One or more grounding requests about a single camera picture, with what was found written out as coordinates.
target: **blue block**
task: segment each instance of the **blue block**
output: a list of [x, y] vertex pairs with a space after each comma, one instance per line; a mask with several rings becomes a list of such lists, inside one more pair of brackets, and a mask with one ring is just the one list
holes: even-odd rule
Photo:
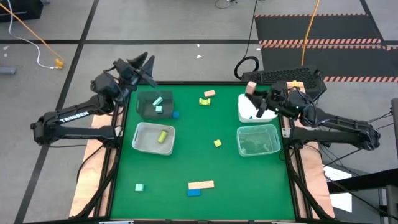
[[188, 197], [194, 197], [200, 195], [200, 189], [188, 190]]
[[173, 112], [173, 118], [174, 118], [174, 119], [179, 119], [179, 118], [180, 118], [180, 112], [174, 111], [174, 112]]

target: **orange striped mat edge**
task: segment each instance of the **orange striped mat edge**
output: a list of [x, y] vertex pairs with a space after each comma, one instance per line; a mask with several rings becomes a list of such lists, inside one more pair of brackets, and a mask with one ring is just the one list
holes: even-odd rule
[[[302, 44], [266, 44], [261, 48], [303, 48]], [[311, 45], [305, 46], [306, 49], [386, 49], [381, 45]]]
[[[261, 45], [270, 44], [303, 44], [304, 40], [259, 40]], [[370, 39], [310, 39], [307, 40], [306, 44], [380, 44], [381, 39], [370, 38]]]
[[[317, 14], [316, 16], [365, 16], [365, 13], [332, 13], [332, 14]], [[258, 17], [294, 17], [294, 16], [312, 16], [312, 14], [275, 14], [275, 15], [264, 15], [259, 14], [256, 15], [255, 18]]]
[[398, 77], [341, 77], [341, 76], [326, 76], [323, 78], [324, 82], [386, 82], [397, 83]]

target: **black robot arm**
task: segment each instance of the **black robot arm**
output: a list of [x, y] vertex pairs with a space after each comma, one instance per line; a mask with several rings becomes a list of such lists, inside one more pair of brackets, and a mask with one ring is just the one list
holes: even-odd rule
[[291, 147], [302, 148], [310, 141], [347, 143], [366, 150], [374, 150], [380, 145], [380, 134], [369, 123], [325, 113], [316, 108], [312, 99], [298, 88], [289, 92], [286, 82], [272, 85], [269, 91], [254, 91], [252, 94], [246, 93], [246, 96], [259, 109], [259, 118], [265, 110], [272, 110], [289, 119], [299, 119], [304, 126], [324, 126], [338, 130], [312, 131], [298, 127], [284, 129], [284, 138], [289, 140]]
[[[89, 115], [110, 114], [115, 110], [115, 105], [126, 106], [128, 97], [137, 90], [141, 80], [153, 87], [157, 86], [152, 79], [155, 57], [151, 56], [144, 64], [146, 57], [147, 52], [127, 62], [121, 59], [115, 61], [111, 69], [105, 70], [91, 81], [90, 88], [97, 93], [95, 96], [84, 103], [45, 113], [37, 122], [30, 125], [34, 141], [39, 145], [50, 145], [59, 139], [97, 139], [105, 147], [115, 147], [118, 141], [112, 126], [74, 128], [64, 127], [62, 124]], [[108, 73], [114, 69], [119, 73], [118, 78]]]

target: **white paper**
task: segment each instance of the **white paper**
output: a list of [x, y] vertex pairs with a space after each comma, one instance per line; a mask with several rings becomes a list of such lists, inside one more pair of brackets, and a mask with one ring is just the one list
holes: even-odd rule
[[[351, 174], [334, 169], [332, 167], [324, 167], [325, 175], [331, 180], [341, 180], [352, 177]], [[353, 198], [350, 193], [331, 194], [331, 205], [335, 208], [342, 209], [346, 212], [353, 212]]]

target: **clear plastic container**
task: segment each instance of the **clear plastic container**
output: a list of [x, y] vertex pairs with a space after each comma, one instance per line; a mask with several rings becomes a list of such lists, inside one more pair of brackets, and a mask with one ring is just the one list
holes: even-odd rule
[[[153, 105], [153, 102], [159, 97], [163, 98], [163, 102], [159, 104], [162, 106], [162, 113], [156, 113], [156, 108]], [[142, 91], [138, 93], [136, 111], [143, 119], [171, 118], [173, 107], [173, 92], [171, 91]]]
[[241, 156], [269, 155], [280, 150], [277, 130], [272, 124], [238, 128], [236, 135]]
[[[157, 140], [162, 133], [167, 132], [163, 143]], [[175, 129], [172, 126], [141, 122], [137, 125], [131, 146], [141, 152], [169, 156], [173, 152]]]

